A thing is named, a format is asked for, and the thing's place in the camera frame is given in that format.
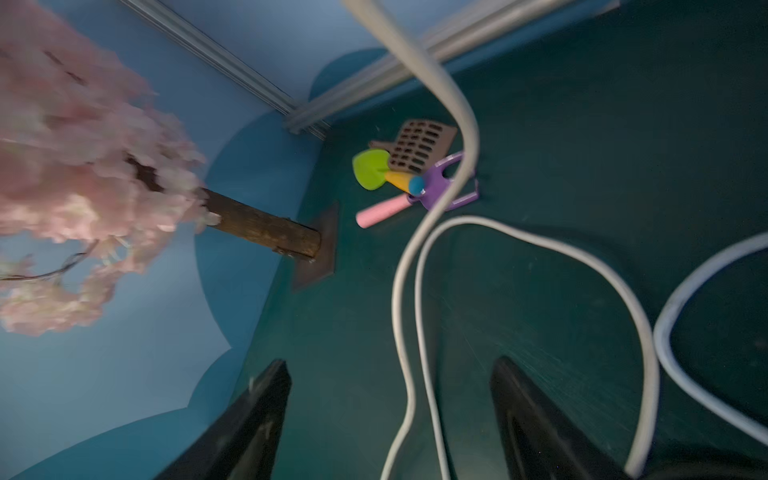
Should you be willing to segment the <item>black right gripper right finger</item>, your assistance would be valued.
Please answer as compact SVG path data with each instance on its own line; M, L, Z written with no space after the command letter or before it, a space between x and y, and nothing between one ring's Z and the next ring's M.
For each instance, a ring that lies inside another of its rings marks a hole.
M511 479L628 477L510 358L494 362L490 390Z

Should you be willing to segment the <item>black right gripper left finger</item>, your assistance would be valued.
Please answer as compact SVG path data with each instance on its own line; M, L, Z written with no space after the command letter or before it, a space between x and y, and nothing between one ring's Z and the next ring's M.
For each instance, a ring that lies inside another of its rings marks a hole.
M292 387L287 364L275 360L159 479L269 479Z

